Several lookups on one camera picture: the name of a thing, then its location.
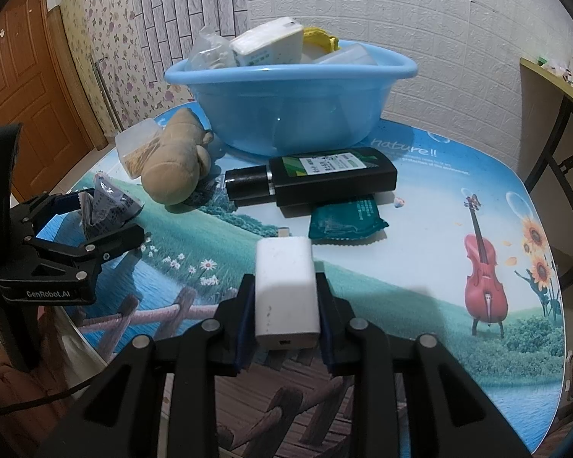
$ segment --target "silver bolt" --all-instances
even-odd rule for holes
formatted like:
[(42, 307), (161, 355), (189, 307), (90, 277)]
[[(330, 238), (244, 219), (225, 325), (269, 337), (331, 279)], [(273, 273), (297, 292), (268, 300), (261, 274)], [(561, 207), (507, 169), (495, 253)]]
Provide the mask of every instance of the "silver bolt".
[(350, 319), (350, 327), (355, 330), (365, 330), (369, 327), (369, 322), (360, 317), (355, 317), (354, 319)]
[(134, 346), (135, 348), (138, 348), (138, 349), (142, 349), (142, 348), (147, 347), (150, 342), (151, 342), (151, 339), (148, 336), (145, 336), (144, 334), (140, 334), (139, 336), (136, 336), (132, 340), (132, 346)]
[(202, 322), (202, 329), (206, 332), (214, 332), (220, 327), (220, 322), (216, 319), (206, 319)]
[(437, 346), (437, 338), (433, 334), (423, 334), (418, 339), (418, 342), (425, 348), (434, 348)]

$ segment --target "teal packet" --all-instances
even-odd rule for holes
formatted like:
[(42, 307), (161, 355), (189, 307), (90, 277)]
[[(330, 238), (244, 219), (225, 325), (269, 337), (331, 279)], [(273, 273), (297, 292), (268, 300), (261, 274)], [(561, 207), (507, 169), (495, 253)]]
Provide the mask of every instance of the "teal packet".
[(354, 241), (388, 227), (380, 218), (373, 195), (316, 206), (310, 219), (310, 239)]

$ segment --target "wooden shelf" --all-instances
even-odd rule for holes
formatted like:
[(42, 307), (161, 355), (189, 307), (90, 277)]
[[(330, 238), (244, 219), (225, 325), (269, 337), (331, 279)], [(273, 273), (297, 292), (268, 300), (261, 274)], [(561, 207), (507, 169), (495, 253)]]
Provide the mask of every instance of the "wooden shelf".
[(573, 86), (566, 82), (562, 77), (553, 75), (545, 69), (539, 67), (536, 63), (527, 60), (526, 58), (520, 59), (520, 65), (538, 74), (543, 79), (550, 81), (555, 87), (557, 87), (565, 96), (567, 96), (573, 102)]

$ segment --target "black bottle cap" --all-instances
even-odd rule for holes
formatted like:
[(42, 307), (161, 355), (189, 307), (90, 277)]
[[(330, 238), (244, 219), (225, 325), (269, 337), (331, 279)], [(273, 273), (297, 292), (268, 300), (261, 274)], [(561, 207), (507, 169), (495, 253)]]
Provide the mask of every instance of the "black bottle cap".
[(227, 196), (233, 202), (270, 196), (267, 167), (256, 165), (225, 172)]

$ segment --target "stuffed animal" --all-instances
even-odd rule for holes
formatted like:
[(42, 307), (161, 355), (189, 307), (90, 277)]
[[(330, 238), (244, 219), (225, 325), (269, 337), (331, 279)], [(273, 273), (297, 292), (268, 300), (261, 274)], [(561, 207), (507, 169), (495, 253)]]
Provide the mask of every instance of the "stuffed animal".
[(142, 169), (142, 187), (157, 203), (175, 205), (186, 200), (200, 179), (210, 172), (212, 160), (205, 146), (212, 132), (188, 108), (181, 108), (168, 121), (159, 146)]

